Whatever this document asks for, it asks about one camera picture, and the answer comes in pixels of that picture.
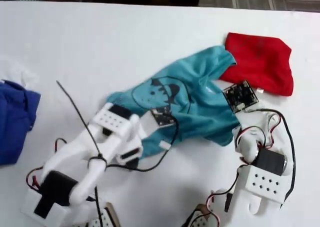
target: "white table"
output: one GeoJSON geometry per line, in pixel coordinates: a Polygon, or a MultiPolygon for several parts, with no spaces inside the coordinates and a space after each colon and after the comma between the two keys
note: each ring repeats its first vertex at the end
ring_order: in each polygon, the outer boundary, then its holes
{"type": "MultiPolygon", "coordinates": [[[[38,226],[19,211],[27,190],[26,173],[52,156],[55,138],[72,140],[83,129],[55,80],[61,81],[89,120],[109,93],[126,90],[170,62],[220,45],[228,32],[237,32],[279,37],[292,48],[293,96],[265,93],[259,98],[286,116],[297,169],[294,191],[281,211],[250,215],[243,207],[227,226],[316,226],[320,221],[319,26],[318,13],[0,2],[0,56],[36,73],[42,94],[36,124],[17,164],[0,168],[1,225],[38,226]]],[[[158,158],[140,164],[150,166],[158,158]]],[[[232,183],[237,159],[232,143],[220,147],[191,139],[173,148],[152,172],[108,170],[99,185],[100,196],[113,203],[124,227],[179,227],[210,190],[232,183]]]]}

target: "red cloth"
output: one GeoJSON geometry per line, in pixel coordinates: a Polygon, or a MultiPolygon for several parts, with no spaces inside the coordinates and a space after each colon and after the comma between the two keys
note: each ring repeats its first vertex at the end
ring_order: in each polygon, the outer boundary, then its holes
{"type": "Polygon", "coordinates": [[[239,33],[229,33],[225,49],[235,58],[220,77],[231,83],[247,80],[254,88],[273,94],[291,96],[294,80],[289,66],[291,48],[281,39],[239,33]]]}

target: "blue shirt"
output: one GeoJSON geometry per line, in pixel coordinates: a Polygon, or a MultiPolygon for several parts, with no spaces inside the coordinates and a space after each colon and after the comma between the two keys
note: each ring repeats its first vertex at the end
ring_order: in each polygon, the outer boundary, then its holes
{"type": "MultiPolygon", "coordinates": [[[[111,94],[107,102],[123,106],[139,116],[153,108],[167,107],[179,121],[175,143],[204,137],[226,146],[232,141],[232,129],[239,122],[212,80],[235,64],[234,57],[224,46],[209,47],[171,63],[136,87],[111,94]]],[[[161,152],[160,141],[170,143],[174,132],[174,126],[162,128],[143,140],[142,157],[161,152]]]]}
{"type": "Polygon", "coordinates": [[[0,82],[0,165],[17,162],[36,121],[40,94],[11,81],[0,82]]]}

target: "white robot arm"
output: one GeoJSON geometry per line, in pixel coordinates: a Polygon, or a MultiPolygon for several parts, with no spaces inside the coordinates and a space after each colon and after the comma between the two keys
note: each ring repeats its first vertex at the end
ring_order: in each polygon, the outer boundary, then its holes
{"type": "MultiPolygon", "coordinates": [[[[143,153],[142,139],[174,123],[173,118],[155,109],[139,118],[126,108],[106,103],[87,126],[97,148],[85,129],[59,149],[43,166],[39,190],[28,190],[22,211],[47,227],[67,227],[97,218],[96,203],[90,194],[107,165],[113,159],[123,166],[138,163],[143,153]],[[81,181],[57,171],[62,163],[79,160],[88,161],[81,181]]],[[[169,143],[160,144],[170,147],[169,143]]],[[[100,208],[106,204],[101,200],[99,203],[100,208]]]]}

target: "wire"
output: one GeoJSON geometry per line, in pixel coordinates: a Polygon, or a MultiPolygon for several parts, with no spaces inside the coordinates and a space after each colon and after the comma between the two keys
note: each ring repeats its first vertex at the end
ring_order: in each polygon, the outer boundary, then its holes
{"type": "MultiPolygon", "coordinates": [[[[64,139],[64,138],[57,138],[54,142],[54,152],[56,153],[57,150],[58,150],[58,141],[62,141],[64,142],[65,144],[67,144],[67,141],[64,139]]],[[[40,188],[40,185],[37,181],[37,177],[35,175],[32,176],[32,184],[29,183],[29,177],[30,175],[35,172],[35,171],[40,171],[44,168],[44,166],[41,166],[41,167],[37,167],[37,168],[34,168],[32,170],[30,170],[30,172],[26,175],[25,177],[25,182],[26,184],[31,188],[33,189],[34,191],[38,191],[39,188],[40,188]]]]}
{"type": "Polygon", "coordinates": [[[26,182],[26,184],[27,184],[31,189],[33,189],[34,191],[37,191],[37,192],[38,192],[38,189],[39,189],[39,186],[38,186],[39,183],[38,183],[37,179],[35,178],[36,176],[35,176],[35,175],[32,176],[32,184],[29,183],[29,176],[30,176],[33,172],[35,172],[35,171],[40,171],[40,170],[42,170],[43,168],[44,168],[44,166],[41,166],[41,167],[34,168],[34,169],[30,170],[29,173],[28,173],[28,174],[26,175],[26,177],[25,177],[25,182],[26,182]]]}
{"type": "Polygon", "coordinates": [[[281,123],[281,117],[280,115],[278,115],[277,113],[273,113],[269,116],[268,121],[267,121],[267,129],[268,129],[268,133],[270,134],[270,140],[271,143],[270,144],[266,144],[265,148],[267,150],[271,149],[274,146],[275,140],[274,137],[272,135],[273,131],[275,130],[275,128],[280,125],[281,123]],[[273,117],[276,116],[277,117],[277,122],[275,123],[275,125],[270,126],[271,120],[273,119],[273,117]]]}
{"type": "Polygon", "coordinates": [[[253,129],[253,128],[256,128],[258,130],[261,131],[261,133],[263,134],[263,144],[262,144],[262,147],[265,147],[266,146],[266,141],[267,141],[267,138],[266,138],[266,134],[265,132],[263,131],[263,129],[259,126],[256,126],[256,125],[252,125],[252,126],[249,126],[247,128],[244,128],[243,130],[240,130],[235,138],[235,148],[238,148],[238,145],[239,145],[239,142],[240,142],[240,139],[241,137],[250,129],[253,129]]]}
{"type": "Polygon", "coordinates": [[[247,166],[247,164],[242,164],[242,165],[240,165],[240,166],[237,168],[235,180],[234,180],[234,182],[232,183],[231,187],[230,187],[228,190],[226,190],[226,191],[224,191],[224,192],[221,192],[221,193],[212,193],[212,194],[210,194],[210,195],[208,196],[208,198],[206,199],[206,202],[205,202],[206,209],[210,212],[210,214],[212,214],[212,215],[215,217],[216,222],[217,222],[216,227],[220,227],[220,218],[219,218],[219,216],[218,216],[216,213],[214,213],[213,211],[211,211],[211,209],[210,209],[210,203],[212,202],[212,199],[213,199],[215,196],[225,195],[225,194],[229,193],[229,192],[233,189],[233,187],[236,185],[236,182],[237,182],[237,180],[238,180],[238,178],[239,178],[239,169],[242,168],[242,167],[244,167],[244,166],[247,166]]]}
{"type": "Polygon", "coordinates": [[[292,191],[294,190],[295,187],[295,180],[296,180],[296,153],[295,153],[295,145],[294,145],[294,140],[292,138],[292,135],[289,131],[289,127],[286,121],[286,118],[284,117],[284,115],[275,109],[271,109],[271,108],[257,108],[257,109],[252,109],[252,110],[244,110],[246,113],[251,113],[251,112],[256,112],[256,111],[260,111],[260,112],[272,112],[272,113],[276,113],[278,114],[281,119],[283,120],[283,124],[285,127],[285,131],[289,137],[290,140],[290,145],[291,145],[291,153],[292,153],[292,161],[293,161],[293,167],[292,167],[292,180],[291,180],[291,186],[289,191],[286,193],[284,201],[286,201],[286,199],[289,197],[289,195],[292,193],[292,191]]]}
{"type": "Polygon", "coordinates": [[[84,118],[82,117],[79,109],[77,108],[74,100],[71,98],[71,96],[68,94],[68,92],[65,90],[65,88],[63,88],[63,86],[60,84],[60,82],[59,82],[58,80],[56,81],[56,83],[58,84],[58,86],[60,87],[60,89],[65,93],[65,95],[69,98],[69,100],[70,100],[71,104],[73,105],[75,111],[77,112],[78,116],[80,117],[80,119],[81,119],[84,127],[85,127],[86,130],[88,131],[88,133],[89,133],[89,135],[90,135],[90,137],[91,137],[91,139],[92,139],[92,141],[93,141],[93,143],[94,143],[94,146],[95,146],[95,148],[96,148],[96,151],[98,152],[99,155],[101,155],[101,152],[100,152],[100,150],[99,150],[99,148],[98,148],[97,142],[96,142],[95,138],[93,137],[91,131],[89,130],[89,128],[88,128],[88,126],[87,126],[84,118]]]}
{"type": "Polygon", "coordinates": [[[96,204],[96,209],[98,211],[98,215],[99,215],[99,222],[100,222],[100,226],[103,227],[104,223],[102,221],[102,216],[101,216],[101,211],[100,211],[100,206],[99,206],[99,200],[98,200],[98,188],[97,186],[94,187],[94,197],[95,197],[95,204],[96,204]]]}
{"type": "Polygon", "coordinates": [[[54,142],[54,152],[58,151],[58,141],[62,141],[64,144],[67,144],[67,141],[64,138],[57,138],[54,142]]]}
{"type": "MultiPolygon", "coordinates": [[[[79,109],[77,108],[75,102],[73,101],[73,99],[71,98],[71,96],[68,94],[68,92],[65,90],[65,88],[63,88],[63,86],[60,84],[60,82],[57,80],[56,83],[59,85],[59,87],[62,89],[62,91],[65,93],[65,95],[69,98],[70,102],[72,103],[75,111],[77,112],[78,116],[80,117],[84,127],[86,128],[87,132],[89,133],[93,143],[94,143],[94,146],[98,152],[98,155],[97,155],[97,158],[99,159],[102,159],[105,161],[105,165],[107,165],[107,161],[104,159],[103,155],[101,154],[99,148],[98,148],[98,145],[97,145],[97,142],[95,140],[95,138],[93,137],[90,129],[88,128],[84,118],[82,117],[79,109]]],[[[101,212],[100,212],[100,207],[99,207],[99,199],[98,199],[98,189],[97,189],[97,186],[94,188],[94,196],[95,196],[95,203],[96,203],[96,209],[97,209],[97,212],[98,212],[98,217],[99,217],[99,221],[100,221],[100,227],[103,227],[103,221],[102,221],[102,216],[101,216],[101,212]]]]}
{"type": "MultiPolygon", "coordinates": [[[[170,143],[170,145],[173,145],[174,142],[176,141],[177,136],[178,136],[178,132],[179,132],[179,122],[178,122],[178,120],[177,120],[173,115],[166,114],[166,113],[163,113],[163,115],[172,118],[173,121],[174,121],[174,123],[175,123],[175,131],[174,131],[174,134],[173,134],[171,143],[170,143]]],[[[140,168],[128,167],[128,166],[120,165],[120,164],[109,164],[109,165],[107,166],[107,168],[109,168],[109,167],[118,167],[118,168],[121,168],[121,169],[130,170],[130,171],[149,172],[149,171],[154,170],[158,165],[160,165],[160,163],[162,162],[162,160],[164,159],[164,157],[167,155],[168,151],[169,151],[169,150],[166,150],[166,151],[164,152],[164,154],[162,155],[162,157],[159,159],[159,161],[158,161],[154,166],[152,166],[152,167],[150,167],[150,168],[140,169],[140,168]]]]}

